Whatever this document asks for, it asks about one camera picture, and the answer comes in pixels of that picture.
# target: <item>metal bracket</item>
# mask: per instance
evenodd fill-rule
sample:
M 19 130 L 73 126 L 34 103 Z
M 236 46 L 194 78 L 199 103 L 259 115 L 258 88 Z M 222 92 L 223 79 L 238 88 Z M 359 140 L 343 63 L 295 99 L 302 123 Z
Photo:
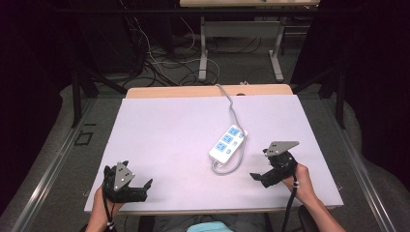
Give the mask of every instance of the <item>metal bracket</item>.
M 298 141 L 272 142 L 266 151 L 265 157 L 278 156 L 287 150 L 299 145 Z
M 132 178 L 135 177 L 133 174 L 122 162 L 117 163 L 117 168 L 115 171 L 115 182 L 114 190 L 120 190 L 124 185 L 129 183 Z

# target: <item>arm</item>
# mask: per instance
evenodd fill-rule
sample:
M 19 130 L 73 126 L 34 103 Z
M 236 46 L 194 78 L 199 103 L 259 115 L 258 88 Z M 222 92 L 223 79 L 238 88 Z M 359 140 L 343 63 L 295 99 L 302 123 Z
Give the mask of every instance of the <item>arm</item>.
M 111 213 L 112 209 L 112 217 L 114 218 L 118 212 L 120 211 L 121 207 L 123 207 L 124 203 L 116 203 L 113 204 L 108 199 L 106 200 L 108 209 Z M 90 219 L 88 220 L 87 229 L 85 231 L 104 231 L 106 225 L 108 224 L 108 218 L 106 217 L 105 208 L 103 205 L 103 189 L 99 187 L 94 194 L 94 203 L 93 203 L 93 210 L 91 212 Z
M 319 230 L 322 232 L 345 231 L 329 213 L 323 202 L 317 198 L 313 185 L 311 184 L 308 168 L 298 164 L 296 167 L 296 177 L 299 182 L 296 198 L 298 198 L 307 207 L 307 210 L 310 212 Z M 293 189 L 293 177 L 286 178 L 283 182 L 290 190 Z

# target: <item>desk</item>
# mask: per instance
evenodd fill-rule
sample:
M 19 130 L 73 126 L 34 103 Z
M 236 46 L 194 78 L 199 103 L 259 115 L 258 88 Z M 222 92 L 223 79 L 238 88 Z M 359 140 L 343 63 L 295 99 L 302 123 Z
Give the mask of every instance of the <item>desk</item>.
M 296 140 L 290 152 L 310 168 L 317 195 L 329 207 L 342 200 L 323 159 L 297 96 L 287 85 L 224 86 L 241 125 L 249 132 L 241 166 L 228 176 L 217 176 L 208 152 L 233 118 L 229 100 L 217 86 L 160 87 L 129 90 L 105 148 L 94 192 L 103 182 L 103 168 L 129 160 L 141 187 L 151 178 L 144 203 L 130 203 L 123 214 L 214 214 L 272 212 L 286 207 L 290 192 L 282 183 L 264 188 L 250 172 L 271 169 L 262 150 L 274 140 Z M 227 164 L 233 165 L 234 156 Z M 90 195 L 85 211 L 92 209 Z
M 182 7 L 296 7 L 318 5 L 320 0 L 181 0 Z M 273 50 L 269 50 L 272 67 L 277 82 L 283 81 L 283 75 L 278 62 L 278 51 L 283 37 L 286 18 L 280 21 L 206 21 L 201 17 L 201 60 L 199 64 L 200 81 L 206 78 L 208 50 L 207 37 L 261 37 L 276 38 Z

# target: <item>dark background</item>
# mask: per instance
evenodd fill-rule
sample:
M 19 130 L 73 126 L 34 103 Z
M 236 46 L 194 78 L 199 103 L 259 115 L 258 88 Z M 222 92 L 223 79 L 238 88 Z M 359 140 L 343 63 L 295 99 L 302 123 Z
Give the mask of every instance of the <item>dark background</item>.
M 322 0 L 320 7 L 354 8 L 362 2 L 365 1 Z M 75 3 L 78 4 L 74 1 L 55 4 L 69 7 Z M 355 109 L 362 128 L 363 155 L 396 175 L 410 189 L 410 174 L 406 170 L 410 160 L 407 59 L 410 9 L 404 0 L 380 0 L 380 3 L 375 9 L 366 10 L 369 20 L 316 18 L 292 82 L 303 83 L 346 54 L 349 58 L 346 100 Z M 45 12 L 40 1 L 8 1 L 3 5 L 0 9 L 0 86 L 5 94 L 0 118 L 1 212 L 18 190 L 55 123 L 62 103 L 59 92 L 71 84 L 73 58 L 80 58 L 82 63 L 100 72 L 126 73 L 133 68 L 127 62 L 132 59 L 127 36 L 121 34 L 119 27 L 105 27 L 115 27 L 115 23 L 105 24 L 106 19 L 97 19 L 79 26 L 69 18 L 56 21 Z M 169 42 L 171 48 L 172 25 L 171 20 L 170 27 L 162 30 L 164 34 L 157 35 L 158 40 L 163 40 L 159 43 L 166 46 Z M 109 34 L 111 29 L 116 33 Z M 344 45 L 352 37 L 353 49 L 346 51 Z M 72 43 L 76 50 L 70 50 L 68 44 Z M 97 48 L 110 52 L 99 54 Z M 121 57 L 113 55 L 116 51 Z

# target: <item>power strip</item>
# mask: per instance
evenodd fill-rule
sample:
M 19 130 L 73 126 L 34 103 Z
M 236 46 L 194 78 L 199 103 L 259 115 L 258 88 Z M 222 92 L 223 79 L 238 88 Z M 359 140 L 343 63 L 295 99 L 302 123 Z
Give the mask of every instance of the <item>power strip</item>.
M 209 152 L 210 159 L 220 165 L 225 165 L 241 146 L 247 135 L 248 132 L 246 130 L 245 134 L 243 134 L 236 125 L 232 125 Z

